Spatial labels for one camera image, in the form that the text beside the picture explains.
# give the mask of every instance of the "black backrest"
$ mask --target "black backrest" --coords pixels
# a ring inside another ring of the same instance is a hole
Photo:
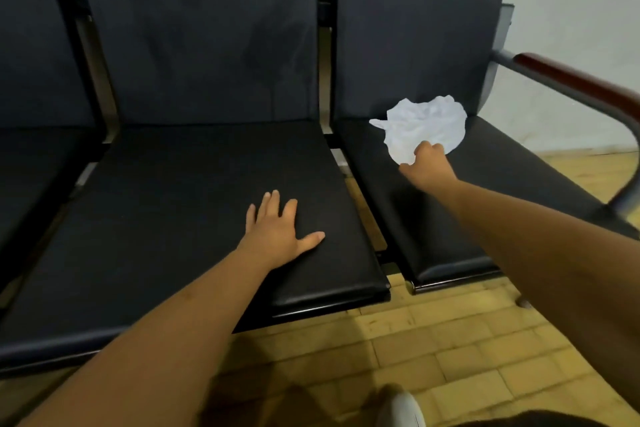
[[[120,118],[317,118],[316,0],[89,0]]]
[[[0,10],[0,128],[93,126],[58,0],[0,0]]]
[[[380,117],[403,98],[477,110],[502,0],[336,0],[333,117]]]

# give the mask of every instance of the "person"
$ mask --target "person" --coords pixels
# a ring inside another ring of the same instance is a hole
[[[591,365],[640,407],[640,243],[538,204],[458,180],[442,146],[423,142],[399,171],[433,195]],[[231,333],[268,272],[318,246],[296,238],[296,201],[280,214],[266,193],[219,264],[121,334],[37,407],[23,427],[176,427],[198,423]],[[474,425],[582,426],[527,412]],[[379,427],[425,425],[408,393],[381,409]]]

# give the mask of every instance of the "white wall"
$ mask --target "white wall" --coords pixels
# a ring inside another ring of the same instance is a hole
[[[504,0],[516,6],[505,48],[532,51],[640,91],[640,0]],[[630,149],[606,115],[500,68],[481,114],[533,151]]]

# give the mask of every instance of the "floor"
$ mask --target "floor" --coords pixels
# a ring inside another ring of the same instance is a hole
[[[636,167],[637,154],[545,158],[602,200]],[[357,185],[347,178],[376,249],[384,240]],[[640,212],[630,221],[640,227]],[[412,391],[427,425],[548,409],[610,427],[636,414],[535,310],[514,305],[506,278],[411,296],[390,275],[389,303],[233,338],[212,386],[217,426],[372,426],[385,384]],[[36,404],[70,371],[0,382],[0,424]]]

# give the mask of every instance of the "white shoe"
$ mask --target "white shoe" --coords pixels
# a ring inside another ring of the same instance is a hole
[[[376,427],[426,427],[420,405],[409,392],[398,392],[380,409]]]

